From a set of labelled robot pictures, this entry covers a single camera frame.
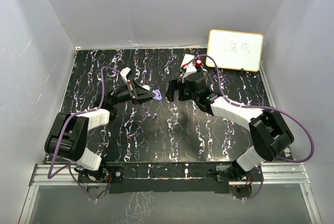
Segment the white earbud charging case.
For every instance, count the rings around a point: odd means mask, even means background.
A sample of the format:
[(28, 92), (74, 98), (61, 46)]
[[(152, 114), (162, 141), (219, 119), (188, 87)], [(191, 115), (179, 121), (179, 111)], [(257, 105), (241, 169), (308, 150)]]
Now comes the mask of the white earbud charging case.
[(148, 85), (143, 85), (142, 86), (144, 89), (146, 89), (146, 90), (149, 90), (150, 91), (150, 87), (148, 86)]

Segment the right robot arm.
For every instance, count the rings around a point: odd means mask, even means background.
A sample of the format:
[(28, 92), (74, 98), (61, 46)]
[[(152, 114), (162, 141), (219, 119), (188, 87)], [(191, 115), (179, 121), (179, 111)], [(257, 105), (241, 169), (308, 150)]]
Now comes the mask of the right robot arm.
[(178, 92), (180, 101), (192, 100), (201, 111), (232, 121), (250, 132), (252, 146), (226, 169), (226, 173), (240, 181), (246, 180), (256, 166), (275, 160), (294, 142), (294, 136), (279, 112), (229, 102), (226, 96), (207, 86), (201, 73), (171, 80), (165, 94), (170, 102), (174, 101), (175, 92)]

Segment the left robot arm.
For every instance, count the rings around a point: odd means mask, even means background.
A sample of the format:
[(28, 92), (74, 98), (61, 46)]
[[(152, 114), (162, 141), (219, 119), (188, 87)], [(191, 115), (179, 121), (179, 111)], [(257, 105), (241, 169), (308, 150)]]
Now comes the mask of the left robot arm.
[(133, 79), (116, 90), (98, 97), (97, 104), (102, 105), (78, 114), (58, 113), (46, 139), (44, 150), (76, 163), (89, 170), (90, 176), (97, 182), (106, 179), (108, 169), (103, 166), (102, 158), (86, 147), (88, 132), (105, 126), (115, 119), (117, 104), (131, 101), (134, 105), (152, 100), (156, 94), (148, 86), (140, 86)]

